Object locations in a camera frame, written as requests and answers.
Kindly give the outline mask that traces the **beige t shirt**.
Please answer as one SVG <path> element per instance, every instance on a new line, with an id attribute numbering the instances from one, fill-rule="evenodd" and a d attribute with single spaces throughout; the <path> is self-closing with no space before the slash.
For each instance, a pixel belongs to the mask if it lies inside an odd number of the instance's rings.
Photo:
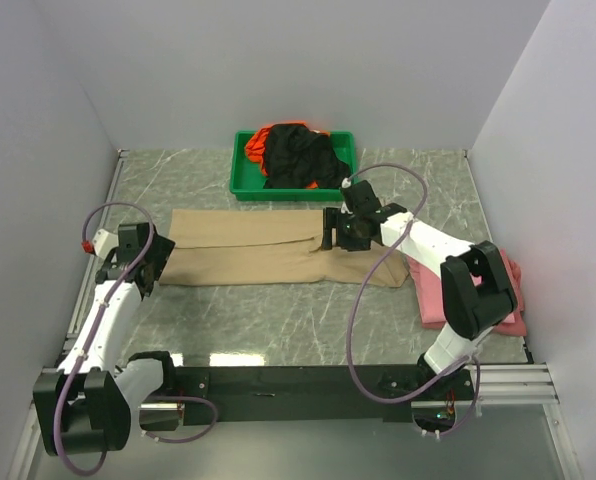
<path id="1" fill-rule="evenodd" d="M 162 285 L 360 284 L 386 249 L 324 250 L 320 210 L 172 211 Z"/>

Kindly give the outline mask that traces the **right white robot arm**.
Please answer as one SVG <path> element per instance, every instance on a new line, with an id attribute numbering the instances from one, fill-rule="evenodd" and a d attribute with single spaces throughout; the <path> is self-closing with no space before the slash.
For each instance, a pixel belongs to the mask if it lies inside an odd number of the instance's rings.
<path id="1" fill-rule="evenodd" d="M 361 281 L 362 288 L 391 254 L 415 260 L 439 280 L 446 320 L 433 344 L 419 357 L 413 391 L 393 398 L 372 393 L 362 384 L 353 354 L 348 352 L 351 379 L 364 396 L 381 404 L 404 403 L 420 395 L 438 399 L 451 388 L 451 375 L 475 359 L 483 339 L 518 306 L 500 250 L 490 241 L 470 243 L 450 236 L 399 204 L 382 204 L 366 180 L 345 180 L 341 193 L 341 207 L 323 210 L 322 249 L 361 252 L 373 245 L 384 247 Z"/>

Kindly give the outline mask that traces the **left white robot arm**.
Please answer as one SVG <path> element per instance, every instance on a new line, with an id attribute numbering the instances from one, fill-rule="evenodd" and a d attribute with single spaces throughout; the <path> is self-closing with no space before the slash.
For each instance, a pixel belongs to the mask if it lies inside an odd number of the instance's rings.
<path id="1" fill-rule="evenodd" d="M 111 238 L 111 246 L 105 240 Z M 94 302 L 80 334 L 56 372 L 33 387 L 45 451 L 56 456 L 118 451 L 129 438 L 132 416 L 150 396 L 171 399 L 178 378 L 167 351 L 133 355 L 114 372 L 130 320 L 149 297 L 173 251 L 173 241 L 147 222 L 101 230 L 88 251 L 102 258 Z"/>

